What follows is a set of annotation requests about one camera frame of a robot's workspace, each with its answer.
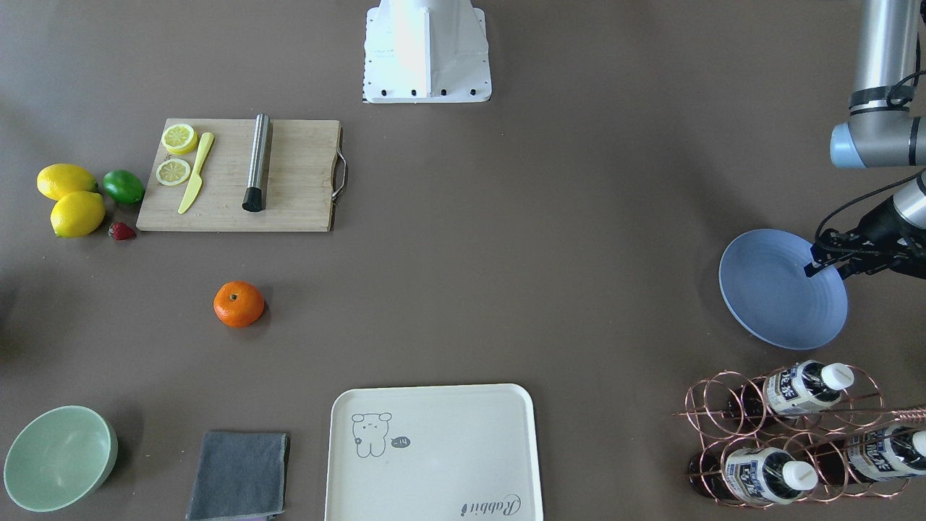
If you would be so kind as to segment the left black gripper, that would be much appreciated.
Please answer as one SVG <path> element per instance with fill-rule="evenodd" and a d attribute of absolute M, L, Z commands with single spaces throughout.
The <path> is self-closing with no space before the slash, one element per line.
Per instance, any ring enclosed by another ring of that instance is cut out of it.
<path fill-rule="evenodd" d="M 846 233 L 827 228 L 817 234 L 804 275 L 812 278 L 833 271 L 846 279 L 890 270 L 924 279 L 924 246 L 922 228 L 910 224 L 893 206 L 878 206 Z"/>

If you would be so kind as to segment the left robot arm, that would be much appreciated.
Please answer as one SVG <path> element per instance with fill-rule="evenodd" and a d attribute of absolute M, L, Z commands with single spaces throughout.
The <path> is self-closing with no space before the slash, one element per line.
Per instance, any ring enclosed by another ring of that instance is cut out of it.
<path fill-rule="evenodd" d="M 841 233 L 819 225 L 804 267 L 814 277 L 836 267 L 840 277 L 891 270 L 924 277 L 925 126 L 910 106 L 924 80 L 922 1 L 864 1 L 859 56 L 848 119 L 831 132 L 831 163 L 843 169 L 917 167 L 894 182 L 896 192 Z"/>

